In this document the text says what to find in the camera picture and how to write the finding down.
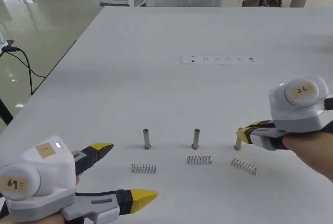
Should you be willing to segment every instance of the table surface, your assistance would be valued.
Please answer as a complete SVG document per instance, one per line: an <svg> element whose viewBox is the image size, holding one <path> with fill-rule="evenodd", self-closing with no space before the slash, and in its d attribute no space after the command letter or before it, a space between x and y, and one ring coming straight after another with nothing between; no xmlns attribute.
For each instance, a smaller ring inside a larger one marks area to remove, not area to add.
<svg viewBox="0 0 333 224"><path fill-rule="evenodd" d="M0 136L0 157L13 160L54 134L73 150L114 143L78 191L159 192L115 223L331 221L332 184L292 152L233 145L238 127L270 119L270 88L320 74L333 89L332 18L333 9L106 7ZM264 64L183 65L182 55ZM213 164L187 165L189 154ZM233 157L257 175L232 167ZM132 163L156 164L157 173L132 174Z"/></svg>

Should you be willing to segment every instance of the metal pin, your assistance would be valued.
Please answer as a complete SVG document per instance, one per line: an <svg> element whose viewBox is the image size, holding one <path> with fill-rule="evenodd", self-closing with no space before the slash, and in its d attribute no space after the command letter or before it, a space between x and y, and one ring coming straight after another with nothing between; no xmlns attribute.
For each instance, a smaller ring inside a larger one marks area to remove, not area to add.
<svg viewBox="0 0 333 224"><path fill-rule="evenodd" d="M236 138L236 144L235 144L235 146L234 146L234 149L236 150L236 151L241 151L241 139L240 138Z"/></svg>
<svg viewBox="0 0 333 224"><path fill-rule="evenodd" d="M199 135L200 135L200 129L194 130L194 137L193 137L193 144L192 149L197 150L199 148Z"/></svg>
<svg viewBox="0 0 333 224"><path fill-rule="evenodd" d="M144 148L145 148L145 150L150 150L151 145L150 145L150 140L149 140L149 130L144 129L143 133L144 133L144 141L145 141Z"/></svg>

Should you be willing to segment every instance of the floor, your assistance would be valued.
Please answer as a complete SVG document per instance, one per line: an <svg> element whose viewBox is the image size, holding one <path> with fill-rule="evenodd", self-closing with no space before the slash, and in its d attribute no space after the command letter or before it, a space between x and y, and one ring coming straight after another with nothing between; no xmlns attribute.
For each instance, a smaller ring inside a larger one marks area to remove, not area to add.
<svg viewBox="0 0 333 224"><path fill-rule="evenodd" d="M4 39L14 40L14 46L26 52L32 69L44 76L101 9L95 0L0 0L0 33ZM34 88L42 80L34 76ZM26 67L4 54L0 59L0 98L16 115L29 97ZM0 120L0 133L4 128Z"/></svg>

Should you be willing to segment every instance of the power strip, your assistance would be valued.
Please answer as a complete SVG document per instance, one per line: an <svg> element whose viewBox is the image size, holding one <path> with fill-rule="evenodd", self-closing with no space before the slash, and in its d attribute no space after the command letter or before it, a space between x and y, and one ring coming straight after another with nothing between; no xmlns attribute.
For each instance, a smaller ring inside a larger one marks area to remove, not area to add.
<svg viewBox="0 0 333 224"><path fill-rule="evenodd" d="M181 56L182 64L263 65L259 57Z"/></svg>

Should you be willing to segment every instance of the coil spring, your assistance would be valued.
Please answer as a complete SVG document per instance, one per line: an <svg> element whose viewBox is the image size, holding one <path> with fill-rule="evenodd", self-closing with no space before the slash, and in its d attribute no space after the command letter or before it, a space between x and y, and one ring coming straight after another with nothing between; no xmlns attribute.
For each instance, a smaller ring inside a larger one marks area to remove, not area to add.
<svg viewBox="0 0 333 224"><path fill-rule="evenodd" d="M250 173L254 176L257 174L257 171L258 171L257 167L252 166L248 163L245 163L244 161L241 161L235 157L232 159L231 165L233 165L236 168L242 169L242 170L246 171L247 173Z"/></svg>
<svg viewBox="0 0 333 224"><path fill-rule="evenodd" d="M212 164L212 157L208 155L188 155L187 164Z"/></svg>
<svg viewBox="0 0 333 224"><path fill-rule="evenodd" d="M153 164L132 164L132 173L156 173L156 165Z"/></svg>

